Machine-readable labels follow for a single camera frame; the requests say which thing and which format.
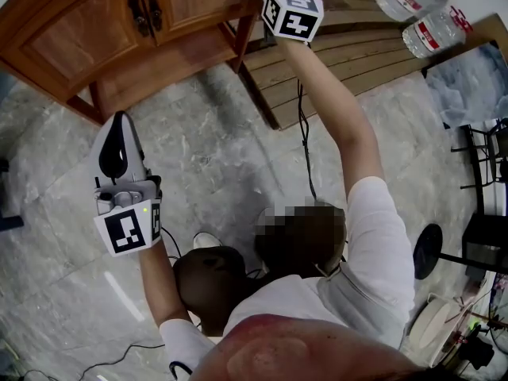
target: dark hair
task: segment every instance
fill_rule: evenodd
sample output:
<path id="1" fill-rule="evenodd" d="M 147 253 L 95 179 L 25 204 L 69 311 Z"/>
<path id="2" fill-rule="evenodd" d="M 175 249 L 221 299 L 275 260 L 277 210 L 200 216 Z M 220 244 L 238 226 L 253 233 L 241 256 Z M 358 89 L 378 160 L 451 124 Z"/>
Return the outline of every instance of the dark hair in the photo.
<path id="1" fill-rule="evenodd" d="M 378 377 L 373 381 L 430 381 L 435 379 L 446 379 L 446 381 L 464 381 L 458 375 L 452 374 L 443 366 L 434 368 L 426 368 L 421 371 L 406 373 L 406 374 L 392 374 L 389 376 Z"/>

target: gray cloth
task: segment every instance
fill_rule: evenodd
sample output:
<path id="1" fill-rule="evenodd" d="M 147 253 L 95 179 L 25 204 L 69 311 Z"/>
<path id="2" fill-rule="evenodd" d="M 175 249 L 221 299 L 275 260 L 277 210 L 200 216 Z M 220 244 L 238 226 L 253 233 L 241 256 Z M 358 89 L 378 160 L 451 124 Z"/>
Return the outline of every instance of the gray cloth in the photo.
<path id="1" fill-rule="evenodd" d="M 372 296 L 348 265 L 317 282 L 319 297 L 326 309 L 351 329 L 393 348 L 399 348 L 406 322 L 388 304 Z"/>

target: black round object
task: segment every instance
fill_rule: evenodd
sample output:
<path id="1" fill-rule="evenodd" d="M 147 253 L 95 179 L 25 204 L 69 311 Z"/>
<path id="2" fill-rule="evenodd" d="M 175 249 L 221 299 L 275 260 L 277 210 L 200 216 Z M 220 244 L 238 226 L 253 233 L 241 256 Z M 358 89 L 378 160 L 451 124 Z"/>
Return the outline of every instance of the black round object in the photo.
<path id="1" fill-rule="evenodd" d="M 443 232 L 436 224 L 423 229 L 413 252 L 414 278 L 425 279 L 436 267 L 443 247 Z"/>
<path id="2" fill-rule="evenodd" d="M 113 199 L 113 195 L 110 192 L 102 192 L 98 198 L 105 202 L 109 202 Z"/>

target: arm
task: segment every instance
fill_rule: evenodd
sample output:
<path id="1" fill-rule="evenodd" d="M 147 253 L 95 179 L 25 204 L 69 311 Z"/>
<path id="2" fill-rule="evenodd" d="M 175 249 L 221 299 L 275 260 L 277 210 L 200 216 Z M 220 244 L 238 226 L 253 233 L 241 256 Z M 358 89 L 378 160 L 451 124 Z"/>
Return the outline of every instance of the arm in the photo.
<path id="1" fill-rule="evenodd" d="M 378 176 L 384 179 L 374 130 L 352 93 L 309 47 L 283 38 L 277 42 L 330 136 L 337 143 L 346 195 L 362 178 Z"/>
<path id="2" fill-rule="evenodd" d="M 176 289 L 173 268 L 161 240 L 140 251 L 144 294 L 157 327 L 170 319 L 191 321 Z"/>

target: gray tile floor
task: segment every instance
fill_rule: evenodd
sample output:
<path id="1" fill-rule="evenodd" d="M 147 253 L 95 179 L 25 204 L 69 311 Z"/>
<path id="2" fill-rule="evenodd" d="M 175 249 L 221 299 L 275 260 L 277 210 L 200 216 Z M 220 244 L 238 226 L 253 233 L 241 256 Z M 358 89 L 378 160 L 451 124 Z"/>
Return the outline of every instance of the gray tile floor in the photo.
<path id="1" fill-rule="evenodd" d="M 388 185 L 414 244 L 430 222 L 441 224 L 444 249 L 457 252 L 475 209 L 469 166 L 449 149 L 427 87 L 415 73 L 360 96 L 379 139 Z M 130 110 L 148 166 L 163 178 L 163 225 L 183 251 L 207 230 L 237 247 L 248 268 L 252 228 L 266 206 L 302 204 L 310 195 L 299 127 L 272 131 L 239 79 L 221 65 L 169 86 Z M 310 157 L 320 198 L 345 207 L 339 155 L 317 117 Z M 135 256 L 112 258 L 92 218 L 87 156 L 98 129 L 18 83 L 0 105 L 4 212 L 26 227 L 0 234 L 0 330 L 26 368 L 73 380 L 87 366 L 121 356 L 133 341 L 159 344 L 144 301 Z M 176 251 L 166 239 L 168 252 Z M 440 262 L 419 289 L 453 296 L 464 270 Z M 112 278 L 133 307 L 128 310 Z M 138 350 L 114 367 L 92 371 L 109 381 L 166 380 L 164 350 Z"/>

